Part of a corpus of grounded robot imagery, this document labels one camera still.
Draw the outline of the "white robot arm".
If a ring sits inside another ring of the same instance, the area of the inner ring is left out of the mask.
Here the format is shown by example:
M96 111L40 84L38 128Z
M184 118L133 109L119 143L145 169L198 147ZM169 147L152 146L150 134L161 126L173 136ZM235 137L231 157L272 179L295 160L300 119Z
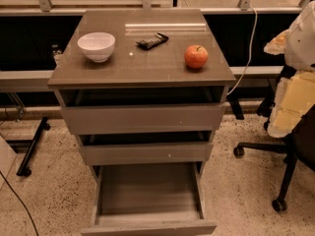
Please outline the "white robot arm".
M264 51L284 55L295 74L281 78L276 89L268 133L275 138L290 134L315 104L315 1L311 1L290 27L274 37Z

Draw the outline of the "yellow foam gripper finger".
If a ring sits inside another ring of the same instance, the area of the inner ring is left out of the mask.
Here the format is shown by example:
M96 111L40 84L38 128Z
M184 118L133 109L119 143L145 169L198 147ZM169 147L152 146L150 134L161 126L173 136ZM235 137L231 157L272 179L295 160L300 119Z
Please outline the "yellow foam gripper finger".
M280 55L285 53L286 39L289 30L286 29L275 36L270 42L264 47L264 52L272 55Z
M298 72L278 83L275 107L272 110L268 133L274 138L290 134L315 104L315 73Z

